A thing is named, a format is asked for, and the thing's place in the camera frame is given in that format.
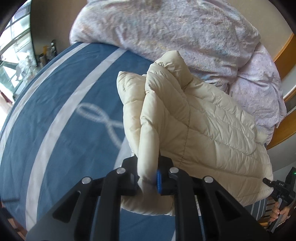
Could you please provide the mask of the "person's right hand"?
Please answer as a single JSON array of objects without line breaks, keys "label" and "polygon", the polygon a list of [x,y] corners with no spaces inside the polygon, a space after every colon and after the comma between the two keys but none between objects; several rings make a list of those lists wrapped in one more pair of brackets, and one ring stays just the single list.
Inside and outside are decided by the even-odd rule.
[{"label": "person's right hand", "polygon": [[274,207],[272,208],[271,214],[269,216],[269,222],[273,222],[279,218],[280,215],[282,215],[280,222],[285,222],[286,219],[289,217],[290,207],[285,207],[282,210],[279,209],[279,202],[277,201],[274,204]]}]

